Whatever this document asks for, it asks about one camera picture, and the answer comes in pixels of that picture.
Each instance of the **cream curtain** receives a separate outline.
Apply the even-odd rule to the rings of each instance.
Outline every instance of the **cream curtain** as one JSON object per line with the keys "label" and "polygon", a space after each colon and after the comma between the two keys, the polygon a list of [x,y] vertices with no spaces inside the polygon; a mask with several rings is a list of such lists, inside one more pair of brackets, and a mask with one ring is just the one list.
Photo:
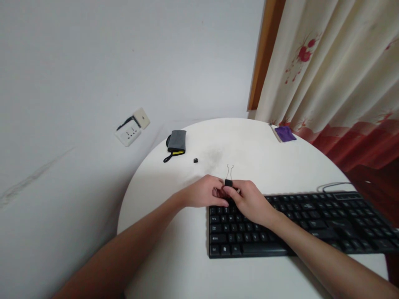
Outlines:
{"label": "cream curtain", "polygon": [[399,156],[399,1],[287,0],[255,119],[343,170]]}

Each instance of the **black keyboard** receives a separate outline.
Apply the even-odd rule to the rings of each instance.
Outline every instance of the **black keyboard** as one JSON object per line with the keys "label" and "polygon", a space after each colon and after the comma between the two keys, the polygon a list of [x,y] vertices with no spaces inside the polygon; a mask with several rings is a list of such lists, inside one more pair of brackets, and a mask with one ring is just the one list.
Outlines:
{"label": "black keyboard", "polygon": [[[399,252],[399,233],[357,192],[265,196],[278,211],[347,254]],[[232,200],[209,207],[209,258],[295,255],[271,230],[251,222]]]}

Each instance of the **white round table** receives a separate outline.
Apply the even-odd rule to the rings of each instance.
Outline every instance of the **white round table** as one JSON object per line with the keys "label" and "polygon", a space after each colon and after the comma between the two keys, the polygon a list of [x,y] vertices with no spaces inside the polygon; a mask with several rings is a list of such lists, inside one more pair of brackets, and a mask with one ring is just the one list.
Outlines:
{"label": "white round table", "polygon": [[[279,143],[267,123],[221,118],[184,130],[186,153],[169,154],[161,142],[141,163],[122,203],[118,233],[157,208],[170,195],[205,174],[252,180],[263,194],[320,191],[346,176],[307,141]],[[353,191],[351,185],[332,187]],[[186,208],[125,290],[127,298],[325,298],[322,285],[297,257],[210,260],[207,255],[207,210]],[[383,254],[352,255],[388,278]]]}

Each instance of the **electrical socket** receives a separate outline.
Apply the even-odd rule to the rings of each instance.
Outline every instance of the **electrical socket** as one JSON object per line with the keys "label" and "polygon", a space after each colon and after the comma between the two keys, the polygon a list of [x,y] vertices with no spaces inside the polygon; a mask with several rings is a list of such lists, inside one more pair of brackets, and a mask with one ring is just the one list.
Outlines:
{"label": "electrical socket", "polygon": [[143,108],[140,108],[135,113],[133,113],[133,116],[136,121],[138,121],[142,129],[145,129],[150,124],[150,120],[148,119],[148,116]]}
{"label": "electrical socket", "polygon": [[141,134],[141,130],[134,120],[125,124],[122,128],[115,132],[115,135],[126,147],[131,145],[134,140]]}

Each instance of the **purple cloth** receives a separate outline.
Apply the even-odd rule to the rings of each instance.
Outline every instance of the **purple cloth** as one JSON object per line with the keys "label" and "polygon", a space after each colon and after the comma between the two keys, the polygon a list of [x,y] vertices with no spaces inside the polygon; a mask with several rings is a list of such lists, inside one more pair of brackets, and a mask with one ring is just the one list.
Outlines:
{"label": "purple cloth", "polygon": [[295,136],[291,132],[290,127],[278,127],[275,130],[282,142],[296,140]]}

